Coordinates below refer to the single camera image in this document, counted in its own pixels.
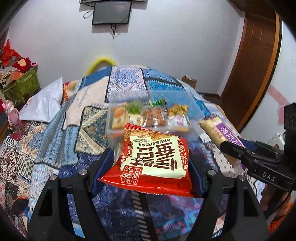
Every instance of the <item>white pillow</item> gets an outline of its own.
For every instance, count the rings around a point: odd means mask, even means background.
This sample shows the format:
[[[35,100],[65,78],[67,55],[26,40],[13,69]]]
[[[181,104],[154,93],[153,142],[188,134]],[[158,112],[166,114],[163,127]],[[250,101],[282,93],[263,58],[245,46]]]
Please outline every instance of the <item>white pillow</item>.
[[[28,99],[19,118],[24,121],[51,122],[61,109],[63,78],[59,78]]]

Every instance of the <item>checkered pattern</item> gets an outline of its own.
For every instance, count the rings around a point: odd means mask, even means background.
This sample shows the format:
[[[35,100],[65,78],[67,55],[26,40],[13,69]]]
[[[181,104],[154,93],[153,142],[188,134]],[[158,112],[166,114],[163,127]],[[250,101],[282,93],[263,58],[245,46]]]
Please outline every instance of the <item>checkered pattern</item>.
[[[13,150],[16,149],[18,141],[12,139],[10,136],[7,136],[4,145],[7,146],[8,148],[11,148]]]
[[[34,159],[24,155],[22,153],[18,154],[18,169],[17,175],[24,179],[25,181],[31,182],[31,174],[34,166]]]

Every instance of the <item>green box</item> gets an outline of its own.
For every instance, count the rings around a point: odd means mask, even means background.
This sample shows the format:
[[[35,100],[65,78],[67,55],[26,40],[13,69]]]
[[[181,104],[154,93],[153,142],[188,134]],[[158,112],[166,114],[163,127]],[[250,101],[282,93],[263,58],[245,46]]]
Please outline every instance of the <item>green box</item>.
[[[15,107],[24,105],[27,100],[40,91],[37,69],[32,68],[22,77],[3,89],[5,98],[13,101]]]

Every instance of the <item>red snack bag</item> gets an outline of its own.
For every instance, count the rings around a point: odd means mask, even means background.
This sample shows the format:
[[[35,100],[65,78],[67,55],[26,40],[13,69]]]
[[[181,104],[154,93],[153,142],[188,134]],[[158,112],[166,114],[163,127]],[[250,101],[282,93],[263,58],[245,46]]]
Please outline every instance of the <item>red snack bag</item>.
[[[126,124],[123,152],[100,181],[151,194],[194,197],[184,138]]]

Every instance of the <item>snack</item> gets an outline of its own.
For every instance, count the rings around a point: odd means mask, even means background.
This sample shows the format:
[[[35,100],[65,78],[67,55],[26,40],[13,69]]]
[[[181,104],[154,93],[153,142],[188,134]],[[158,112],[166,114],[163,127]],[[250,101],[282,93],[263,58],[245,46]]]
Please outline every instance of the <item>snack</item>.
[[[123,129],[129,122],[130,117],[124,106],[114,108],[112,129]]]
[[[129,114],[140,114],[142,108],[142,103],[140,101],[133,101],[127,105],[126,110]]]
[[[126,124],[122,153],[100,181],[152,194],[194,197],[186,140]]]
[[[150,107],[154,107],[154,106],[166,106],[168,103],[166,102],[166,100],[164,98],[160,98],[159,100],[156,100],[154,102],[150,102]]]
[[[165,126],[167,122],[163,118],[164,110],[161,107],[147,108],[143,110],[146,118],[146,127]]]
[[[175,115],[168,117],[168,125],[176,127],[176,130],[187,132],[188,131],[188,123],[185,115]]]
[[[131,124],[137,125],[137,126],[143,126],[144,124],[144,116],[140,114],[130,114]]]
[[[174,104],[173,107],[168,108],[168,116],[187,115],[188,105]]]
[[[219,148],[223,141],[229,141],[238,146],[244,147],[242,142],[236,137],[236,135],[229,129],[229,127],[216,115],[210,115],[199,122],[202,129],[212,139],[212,141]],[[237,159],[223,154],[231,165],[235,165]]]

